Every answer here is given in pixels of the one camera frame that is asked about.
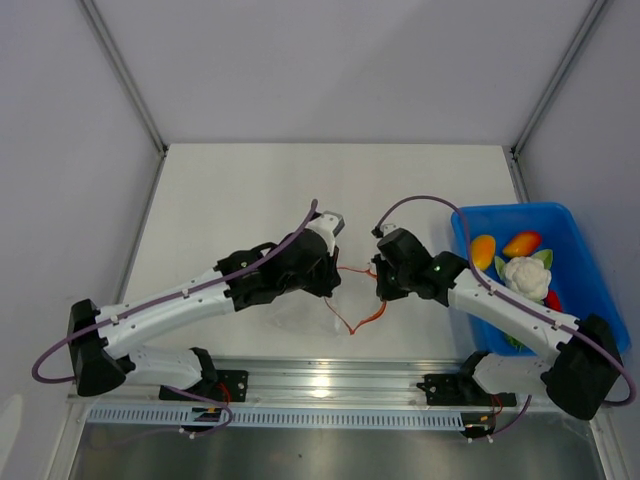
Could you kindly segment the clear zip bag red zipper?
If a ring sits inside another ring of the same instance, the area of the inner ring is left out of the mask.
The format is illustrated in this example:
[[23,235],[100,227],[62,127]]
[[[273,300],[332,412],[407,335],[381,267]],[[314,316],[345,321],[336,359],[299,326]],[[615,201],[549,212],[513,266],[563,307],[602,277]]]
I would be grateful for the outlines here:
[[305,336],[352,336],[383,317],[387,302],[376,296],[377,271],[372,263],[363,267],[339,266],[341,284],[330,297],[316,298],[296,292],[276,306],[267,317],[276,328]]

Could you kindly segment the white cauliflower green leaves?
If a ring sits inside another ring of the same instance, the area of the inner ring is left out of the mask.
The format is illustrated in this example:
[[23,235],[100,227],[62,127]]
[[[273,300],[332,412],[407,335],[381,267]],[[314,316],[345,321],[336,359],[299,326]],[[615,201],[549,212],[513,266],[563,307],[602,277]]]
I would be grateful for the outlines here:
[[536,303],[546,298],[552,281],[553,251],[544,249],[531,256],[512,258],[508,262],[494,257],[499,279],[511,291]]

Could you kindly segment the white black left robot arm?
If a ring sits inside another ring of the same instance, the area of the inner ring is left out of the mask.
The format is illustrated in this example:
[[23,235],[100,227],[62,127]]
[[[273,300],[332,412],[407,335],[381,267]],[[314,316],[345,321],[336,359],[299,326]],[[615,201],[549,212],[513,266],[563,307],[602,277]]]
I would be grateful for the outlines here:
[[123,385],[156,386],[162,400],[222,398],[223,380],[204,348],[167,350],[149,341],[192,322],[267,305],[303,291],[329,297],[341,279],[329,227],[311,226],[280,244],[265,243],[220,260],[174,292],[144,301],[71,308],[69,345],[76,391],[97,397]]

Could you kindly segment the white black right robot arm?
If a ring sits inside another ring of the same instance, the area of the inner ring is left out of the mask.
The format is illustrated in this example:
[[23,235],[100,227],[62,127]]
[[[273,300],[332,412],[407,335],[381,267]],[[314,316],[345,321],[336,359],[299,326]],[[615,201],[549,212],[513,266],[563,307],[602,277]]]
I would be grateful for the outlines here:
[[479,403],[501,393],[546,395],[565,413],[590,420],[618,380],[622,361],[609,323],[579,319],[527,300],[477,271],[462,257],[431,255],[406,229],[373,230],[376,294],[383,301],[417,295],[482,319],[515,338],[534,357],[476,352],[456,380],[458,395]]

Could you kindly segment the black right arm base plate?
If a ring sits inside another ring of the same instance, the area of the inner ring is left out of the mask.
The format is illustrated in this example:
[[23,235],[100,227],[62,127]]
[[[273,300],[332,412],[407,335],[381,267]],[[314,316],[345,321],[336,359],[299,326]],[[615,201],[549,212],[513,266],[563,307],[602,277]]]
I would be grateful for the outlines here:
[[426,374],[416,384],[426,397],[429,406],[451,407],[515,407],[513,393],[489,394],[471,377],[456,374]]

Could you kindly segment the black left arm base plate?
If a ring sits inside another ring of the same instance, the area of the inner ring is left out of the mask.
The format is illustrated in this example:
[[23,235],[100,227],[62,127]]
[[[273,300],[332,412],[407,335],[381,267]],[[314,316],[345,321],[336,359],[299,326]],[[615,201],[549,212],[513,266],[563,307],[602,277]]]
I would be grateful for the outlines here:
[[249,383],[249,372],[246,370],[218,370],[217,380],[201,380],[189,387],[184,393],[178,393],[168,387],[161,386],[159,399],[165,401],[194,401],[202,397],[217,402],[244,403]]

